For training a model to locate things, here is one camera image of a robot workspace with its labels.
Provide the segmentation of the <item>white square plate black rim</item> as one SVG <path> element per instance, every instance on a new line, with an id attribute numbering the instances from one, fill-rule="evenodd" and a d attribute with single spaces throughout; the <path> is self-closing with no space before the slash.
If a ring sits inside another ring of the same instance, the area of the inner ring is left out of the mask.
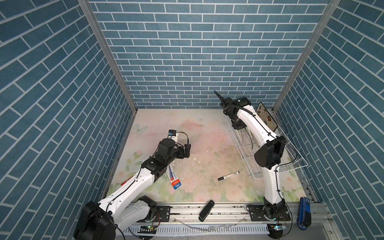
<path id="1" fill-rule="evenodd" d="M 214 93 L 215 93 L 215 95 L 219 98 L 219 100 L 221 101 L 221 104 L 223 104 L 225 98 L 224 98 L 222 95 L 220 95 L 217 91 L 214 91 Z"/>

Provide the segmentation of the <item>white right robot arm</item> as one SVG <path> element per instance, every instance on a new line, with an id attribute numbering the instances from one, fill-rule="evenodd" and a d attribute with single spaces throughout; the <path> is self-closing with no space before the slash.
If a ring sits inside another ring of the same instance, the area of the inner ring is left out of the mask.
<path id="1" fill-rule="evenodd" d="M 262 170 L 265 181 L 264 212 L 268 219 L 278 218 L 286 206 L 281 194 L 278 173 L 287 141 L 274 133 L 258 116 L 246 97 L 219 97 L 223 113 L 231 119 L 235 130 L 247 129 L 259 143 L 254 159 Z"/>

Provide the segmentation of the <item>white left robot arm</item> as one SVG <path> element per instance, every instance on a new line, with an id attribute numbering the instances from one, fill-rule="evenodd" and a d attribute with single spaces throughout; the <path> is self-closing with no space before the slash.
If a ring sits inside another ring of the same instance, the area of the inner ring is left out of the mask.
<path id="1" fill-rule="evenodd" d="M 175 159 L 189 158 L 191 144 L 177 143 L 173 138 L 159 142 L 155 153 L 115 192 L 99 202 L 88 202 L 82 209 L 74 231 L 76 240 L 113 240 L 138 221 L 152 220 L 157 203 L 143 196 L 131 206 L 138 195 L 154 184 Z"/>

